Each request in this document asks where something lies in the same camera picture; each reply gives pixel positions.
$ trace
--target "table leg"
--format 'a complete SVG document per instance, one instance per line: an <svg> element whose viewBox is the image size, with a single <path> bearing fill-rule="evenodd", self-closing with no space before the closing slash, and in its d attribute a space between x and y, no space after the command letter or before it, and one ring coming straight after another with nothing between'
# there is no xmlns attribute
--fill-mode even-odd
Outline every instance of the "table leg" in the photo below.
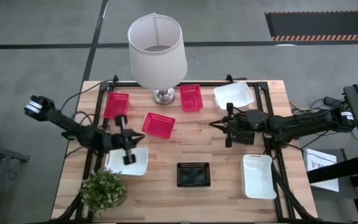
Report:
<svg viewBox="0 0 358 224"><path fill-rule="evenodd" d="M309 182L316 183L358 174L358 157L308 172Z"/></svg>

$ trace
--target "gray floor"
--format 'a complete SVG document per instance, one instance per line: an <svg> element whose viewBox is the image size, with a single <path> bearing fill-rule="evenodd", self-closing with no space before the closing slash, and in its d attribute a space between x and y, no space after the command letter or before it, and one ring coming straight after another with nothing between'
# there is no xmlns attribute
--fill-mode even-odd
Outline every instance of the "gray floor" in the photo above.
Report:
<svg viewBox="0 0 358 224"><path fill-rule="evenodd" d="M0 44L90 43L101 0L0 0ZM270 41L265 11L358 10L358 0L111 0L99 42L126 42L127 28L140 16L157 12L174 17L186 41ZM0 223L48 220L61 173L67 141L50 123L24 115L31 95L61 105L81 86L88 49L0 50L0 145L31 154L19 173L6 181L0 196ZM307 107L326 95L341 97L345 85L358 83L358 45L297 47L188 47L188 80L223 79L228 73L249 79L284 80L289 98ZM98 49L90 80L118 75L133 80L127 49ZM76 99L66 107L72 114ZM301 139L308 142L313 136ZM321 138L315 149L343 147L358 156L350 134ZM349 200L315 197L327 221L357 219Z"/></svg>

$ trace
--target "green plant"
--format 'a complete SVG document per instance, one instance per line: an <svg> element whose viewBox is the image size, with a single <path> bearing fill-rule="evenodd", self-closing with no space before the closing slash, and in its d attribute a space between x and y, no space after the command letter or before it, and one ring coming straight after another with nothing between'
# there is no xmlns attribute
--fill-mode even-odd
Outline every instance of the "green plant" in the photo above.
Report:
<svg viewBox="0 0 358 224"><path fill-rule="evenodd" d="M119 177L109 169L91 172L88 179L83 180L80 189L81 201L92 212L105 212L107 208L115 208L127 198L127 187Z"/></svg>

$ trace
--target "red basket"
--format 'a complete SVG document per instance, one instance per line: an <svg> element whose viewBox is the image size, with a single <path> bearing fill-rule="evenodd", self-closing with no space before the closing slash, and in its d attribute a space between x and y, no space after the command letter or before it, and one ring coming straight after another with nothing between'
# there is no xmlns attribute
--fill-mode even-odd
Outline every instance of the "red basket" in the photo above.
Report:
<svg viewBox="0 0 358 224"><path fill-rule="evenodd" d="M168 139L171 137L174 124L175 119L173 118L155 113L148 113L142 131L147 134Z"/></svg>
<svg viewBox="0 0 358 224"><path fill-rule="evenodd" d="M126 114L129 105L129 95L126 93L110 93L107 100L104 118L114 119L119 114Z"/></svg>
<svg viewBox="0 0 358 224"><path fill-rule="evenodd" d="M184 112L200 111L203 108L200 85L181 86L180 98Z"/></svg>

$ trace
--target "floor mat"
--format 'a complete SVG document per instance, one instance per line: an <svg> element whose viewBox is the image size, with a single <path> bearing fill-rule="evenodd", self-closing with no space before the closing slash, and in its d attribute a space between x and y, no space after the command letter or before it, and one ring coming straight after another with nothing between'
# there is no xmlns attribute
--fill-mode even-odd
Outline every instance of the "floor mat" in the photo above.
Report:
<svg viewBox="0 0 358 224"><path fill-rule="evenodd" d="M272 39L358 40L358 11L266 12Z"/></svg>

